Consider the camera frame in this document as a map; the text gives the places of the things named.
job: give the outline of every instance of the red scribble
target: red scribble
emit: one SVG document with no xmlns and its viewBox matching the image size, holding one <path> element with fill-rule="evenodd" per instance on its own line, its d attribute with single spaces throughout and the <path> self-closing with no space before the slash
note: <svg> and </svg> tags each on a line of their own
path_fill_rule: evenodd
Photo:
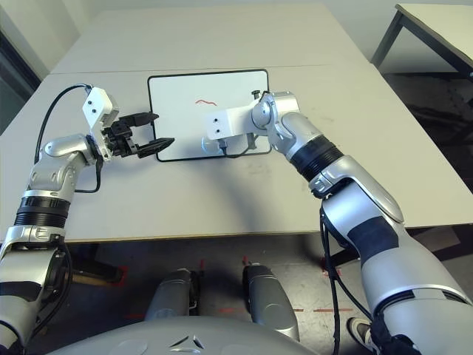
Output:
<svg viewBox="0 0 473 355">
<path fill-rule="evenodd" d="M 195 101 L 195 103 L 196 103 L 196 104 L 203 103 L 203 104 L 214 105 L 214 106 L 217 105 L 217 104 L 215 104 L 213 101 L 206 101 L 206 100 L 197 100 L 197 101 Z"/>
</svg>

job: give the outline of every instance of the table leg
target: table leg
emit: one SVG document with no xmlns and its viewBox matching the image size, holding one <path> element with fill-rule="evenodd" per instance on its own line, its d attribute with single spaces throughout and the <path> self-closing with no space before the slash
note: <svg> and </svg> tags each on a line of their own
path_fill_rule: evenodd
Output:
<svg viewBox="0 0 473 355">
<path fill-rule="evenodd" d="M 423 43 L 430 47 L 431 50 L 436 52 L 444 61 L 454 67 L 459 73 L 464 75 L 470 81 L 473 81 L 473 67 L 463 61 L 449 48 L 447 48 L 442 42 L 434 38 L 422 27 L 412 21 L 406 16 L 401 16 L 399 19 L 399 25 L 406 28 L 414 36 L 419 38 Z"/>
<path fill-rule="evenodd" d="M 404 15 L 398 11 L 392 19 L 391 24 L 387 28 L 383 39 L 381 39 L 381 43 L 379 44 L 378 49 L 371 58 L 371 63 L 375 67 L 379 68 L 384 58 L 386 57 L 386 54 L 391 49 L 392 44 L 398 37 L 398 34 L 402 29 L 402 24 L 400 23 L 402 17 L 404 17 Z"/>
</svg>

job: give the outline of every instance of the white desk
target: white desk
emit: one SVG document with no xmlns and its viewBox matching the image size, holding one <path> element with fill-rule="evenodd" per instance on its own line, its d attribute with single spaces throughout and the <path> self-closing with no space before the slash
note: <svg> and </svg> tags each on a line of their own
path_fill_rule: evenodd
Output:
<svg viewBox="0 0 473 355">
<path fill-rule="evenodd" d="M 397 4 L 396 13 L 371 62 L 379 67 L 403 27 L 458 72 L 473 80 L 473 6 Z"/>
<path fill-rule="evenodd" d="M 333 65 L 264 68 L 271 90 L 294 92 L 303 113 L 395 196 L 408 227 L 473 222 L 472 194 L 372 65 L 334 61 Z M 146 79 L 166 73 L 170 71 L 49 75 L 0 137 L 1 235 L 14 221 L 38 128 L 59 91 L 76 82 L 103 87 L 126 115 L 149 109 Z M 83 102 L 80 90 L 60 101 L 44 142 L 86 132 Z M 149 131 L 141 130 L 136 141 L 150 138 Z M 87 170 L 79 180 L 84 188 L 95 183 L 93 169 Z M 75 196 L 67 221 L 68 241 L 319 230 L 320 202 L 276 152 L 173 163 L 153 157 L 116 158 L 103 168 L 102 181 L 99 193 Z"/>
</svg>

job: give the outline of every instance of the black cable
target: black cable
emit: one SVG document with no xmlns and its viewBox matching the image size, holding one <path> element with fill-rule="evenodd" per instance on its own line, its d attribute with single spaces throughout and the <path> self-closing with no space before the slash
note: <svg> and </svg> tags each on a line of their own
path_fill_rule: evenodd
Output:
<svg viewBox="0 0 473 355">
<path fill-rule="evenodd" d="M 321 221 L 320 221 L 320 224 L 321 224 L 321 228 L 323 227 L 324 228 L 324 232 L 327 234 L 327 239 L 328 239 L 328 230 L 327 228 L 325 228 L 325 225 L 324 225 L 324 221 L 323 221 L 323 217 L 321 216 Z M 335 266 L 333 266 L 331 264 L 332 268 L 333 268 L 333 275 L 335 276 L 335 280 L 338 282 L 338 284 L 340 285 L 341 289 L 344 291 L 344 293 L 348 296 L 348 298 L 350 299 L 350 301 L 352 301 L 356 307 L 370 320 L 372 321 L 372 315 L 371 313 L 360 303 L 360 301 L 358 301 L 356 299 L 355 296 L 353 296 L 353 294 L 350 292 L 350 290 L 348 289 L 348 287 L 343 283 L 343 281 L 341 280 L 340 278 L 340 275 L 338 275 L 338 272 L 336 272 L 336 269 L 335 269 Z"/>
<path fill-rule="evenodd" d="M 87 92 L 89 92 L 92 89 L 92 87 L 88 84 L 75 84 L 75 85 L 72 85 L 71 87 L 67 87 L 66 89 L 62 90 L 58 96 L 56 96 L 54 101 L 51 103 L 50 108 L 47 110 L 46 115 L 44 116 L 44 119 L 43 119 L 43 123 L 41 124 L 41 128 L 39 129 L 38 141 L 36 142 L 35 164 L 39 161 L 39 151 L 41 149 L 41 141 L 43 140 L 44 130 L 46 129 L 46 124 L 48 120 L 50 119 L 51 112 L 54 110 L 54 107 L 64 95 L 66 95 L 69 91 L 77 89 L 78 87 L 85 87 Z"/>
<path fill-rule="evenodd" d="M 253 141 L 255 141 L 258 137 L 259 137 L 258 135 L 255 135 L 254 138 L 253 138 Z M 232 154 L 232 155 L 227 154 L 227 147 L 226 146 L 224 146 L 220 149 L 222 150 L 224 157 L 235 159 L 235 158 L 239 158 L 242 155 L 244 155 L 248 150 L 250 150 L 250 147 L 248 146 L 243 152 L 241 152 L 239 154 Z"/>
<path fill-rule="evenodd" d="M 328 278 L 330 281 L 330 289 L 332 291 L 332 301 L 333 301 L 333 320 L 334 320 L 335 325 L 334 325 L 334 330 L 333 330 L 332 355 L 337 355 L 340 349 L 340 310 L 338 309 L 338 297 L 337 297 L 337 290 L 335 287 L 336 270 L 332 266 L 332 260 L 330 258 L 330 244 L 328 241 L 328 230 L 324 227 L 322 211 L 320 211 L 320 233 L 322 237 L 322 245 L 324 246 L 325 265 L 326 265 L 326 269 L 328 273 Z"/>
<path fill-rule="evenodd" d="M 82 84 L 82 83 L 72 85 L 71 87 L 67 87 L 66 89 L 61 91 L 59 93 L 59 95 L 57 95 L 55 97 L 54 101 L 50 105 L 50 108 L 47 110 L 46 115 L 44 116 L 44 119 L 43 119 L 43 123 L 41 124 L 41 128 L 39 129 L 38 141 L 36 142 L 35 160 L 34 160 L 35 164 L 39 161 L 39 152 L 41 150 L 41 142 L 43 141 L 44 130 L 46 129 L 47 122 L 50 119 L 51 113 L 54 110 L 56 104 L 69 91 L 72 91 L 72 90 L 77 89 L 79 87 L 84 87 L 86 89 L 87 94 L 89 94 L 90 90 L 92 90 L 91 85 Z M 101 187 L 102 166 L 103 166 L 103 158 L 100 156 L 100 154 L 97 154 L 97 163 L 95 164 L 95 177 L 96 177 L 96 180 L 97 180 L 97 184 L 95 186 L 95 189 L 93 189 L 93 190 L 78 189 L 78 190 L 75 190 L 75 192 L 82 193 L 82 194 L 93 194 L 94 192 L 97 192 L 99 190 L 99 188 Z"/>
<path fill-rule="evenodd" d="M 69 249 L 67 248 L 67 245 L 64 244 L 61 246 L 63 249 L 65 255 L 66 255 L 66 263 L 67 263 L 67 280 L 66 283 L 63 287 L 63 290 L 61 292 L 61 296 L 59 297 L 59 300 L 57 301 L 56 305 L 54 308 L 51 310 L 51 312 L 48 313 L 48 315 L 35 327 L 33 330 L 32 337 L 37 335 L 42 328 L 58 313 L 59 308 L 64 304 L 66 301 L 67 295 L 69 294 L 69 290 L 72 285 L 72 258 L 71 254 L 69 252 Z"/>
<path fill-rule="evenodd" d="M 350 301 L 352 301 L 356 305 L 356 307 L 365 315 L 365 317 L 368 318 L 372 322 L 371 313 L 355 298 L 355 296 L 352 295 L 352 293 L 345 286 L 343 281 L 341 281 L 340 275 L 338 275 L 337 272 L 335 273 L 335 278 L 338 281 L 338 284 L 340 285 L 341 289 L 348 296 L 348 298 L 350 298 Z"/>
<path fill-rule="evenodd" d="M 79 192 L 81 194 L 93 194 L 97 192 L 101 187 L 101 171 L 103 166 L 103 158 L 101 155 L 97 156 L 97 161 L 95 162 L 95 177 L 97 180 L 97 185 L 93 190 L 74 190 L 74 192 Z"/>
</svg>

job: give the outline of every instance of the red marker line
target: red marker line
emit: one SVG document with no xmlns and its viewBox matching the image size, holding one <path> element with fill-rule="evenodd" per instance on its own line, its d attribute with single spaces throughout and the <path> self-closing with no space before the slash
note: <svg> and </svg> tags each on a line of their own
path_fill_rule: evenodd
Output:
<svg viewBox="0 0 473 355">
<path fill-rule="evenodd" d="M 333 308 L 317 308 L 313 310 L 314 313 L 333 313 Z M 340 312 L 351 312 L 353 308 L 339 308 Z"/>
<path fill-rule="evenodd" d="M 217 104 L 215 104 L 213 101 L 206 101 L 206 100 L 197 100 L 197 101 L 195 101 L 195 103 L 196 103 L 196 104 L 203 103 L 203 104 L 214 105 L 214 106 L 217 105 Z"/>
</svg>

